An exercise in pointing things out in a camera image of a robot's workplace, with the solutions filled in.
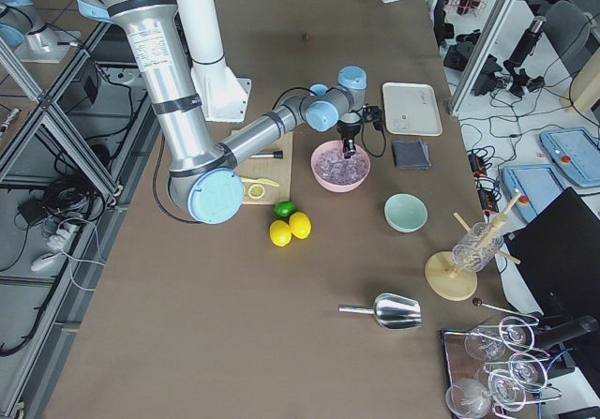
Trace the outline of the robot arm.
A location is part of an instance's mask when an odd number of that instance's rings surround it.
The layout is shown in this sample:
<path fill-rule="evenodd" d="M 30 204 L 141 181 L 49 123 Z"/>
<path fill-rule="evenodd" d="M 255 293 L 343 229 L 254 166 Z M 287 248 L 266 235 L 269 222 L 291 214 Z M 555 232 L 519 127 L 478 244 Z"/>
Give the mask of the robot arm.
<path fill-rule="evenodd" d="M 218 224 L 237 213 L 244 199 L 239 163 L 303 123 L 326 131 L 364 105 L 367 74 L 348 66 L 323 94 L 288 97 L 214 142 L 207 117 L 231 112 L 248 98 L 226 65 L 215 1 L 77 1 L 83 16 L 125 32 L 171 151 L 169 196 L 199 222 Z"/>
<path fill-rule="evenodd" d="M 60 63 L 69 49 L 32 0 L 1 0 L 1 39 L 22 62 Z"/>

